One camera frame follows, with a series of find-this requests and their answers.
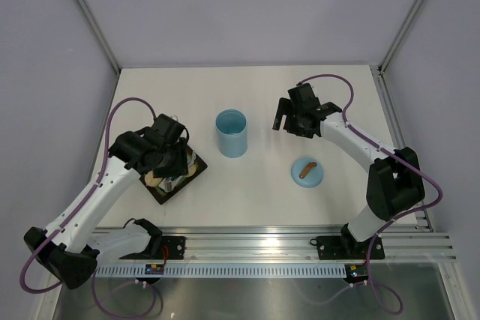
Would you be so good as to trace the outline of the blue cylindrical lunch box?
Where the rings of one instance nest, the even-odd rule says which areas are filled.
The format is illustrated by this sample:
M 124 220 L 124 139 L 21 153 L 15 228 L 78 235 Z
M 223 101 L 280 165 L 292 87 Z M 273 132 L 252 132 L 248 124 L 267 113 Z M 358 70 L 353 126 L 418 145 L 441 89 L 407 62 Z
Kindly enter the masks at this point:
M 215 119 L 217 146 L 223 156 L 239 158 L 248 149 L 248 121 L 236 109 L 226 109 Z

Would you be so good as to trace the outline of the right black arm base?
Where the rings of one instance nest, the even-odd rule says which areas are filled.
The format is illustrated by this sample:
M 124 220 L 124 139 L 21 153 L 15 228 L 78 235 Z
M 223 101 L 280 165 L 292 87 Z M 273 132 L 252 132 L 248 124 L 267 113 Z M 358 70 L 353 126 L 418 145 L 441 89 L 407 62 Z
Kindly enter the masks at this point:
M 385 252 L 380 238 L 376 238 L 370 248 L 372 237 L 358 242 L 344 225 L 338 235 L 319 235 L 309 240 L 316 248 L 319 260 L 383 260 Z

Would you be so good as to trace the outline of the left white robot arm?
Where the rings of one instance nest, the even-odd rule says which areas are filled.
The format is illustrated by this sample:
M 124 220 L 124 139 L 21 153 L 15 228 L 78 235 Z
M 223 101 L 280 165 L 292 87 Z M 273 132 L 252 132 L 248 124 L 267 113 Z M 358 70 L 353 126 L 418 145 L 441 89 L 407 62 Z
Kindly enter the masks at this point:
M 188 174 L 186 127 L 161 114 L 150 127 L 127 131 L 108 146 L 97 179 L 45 228 L 31 227 L 23 240 L 31 251 L 27 261 L 40 263 L 60 284 L 76 289 L 97 268 L 124 256 L 165 256 L 162 231 L 146 219 L 95 238 L 98 223 L 139 179 L 146 175 L 176 178 Z

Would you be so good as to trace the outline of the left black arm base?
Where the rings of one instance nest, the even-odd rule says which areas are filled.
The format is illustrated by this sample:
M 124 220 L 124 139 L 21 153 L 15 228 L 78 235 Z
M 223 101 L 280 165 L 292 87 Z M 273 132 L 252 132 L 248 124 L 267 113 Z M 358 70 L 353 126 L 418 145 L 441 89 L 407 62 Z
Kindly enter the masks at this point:
M 139 253 L 122 256 L 129 260 L 182 260 L 185 254 L 186 237 L 164 235 L 162 230 L 146 219 L 130 218 L 123 229 L 132 225 L 141 226 L 151 237 L 145 249 Z

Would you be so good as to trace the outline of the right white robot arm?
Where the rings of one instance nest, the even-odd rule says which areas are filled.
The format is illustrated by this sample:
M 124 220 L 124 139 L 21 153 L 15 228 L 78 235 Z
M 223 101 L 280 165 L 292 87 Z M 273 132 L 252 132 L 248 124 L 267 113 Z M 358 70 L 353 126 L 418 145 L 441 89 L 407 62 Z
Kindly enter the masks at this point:
M 411 148 L 396 149 L 354 131 L 345 110 L 320 103 L 309 84 L 288 91 L 278 101 L 273 129 L 296 136 L 321 137 L 347 153 L 367 173 L 367 205 L 340 231 L 340 248 L 349 257 L 363 253 L 370 239 L 389 220 L 425 198 L 419 160 Z

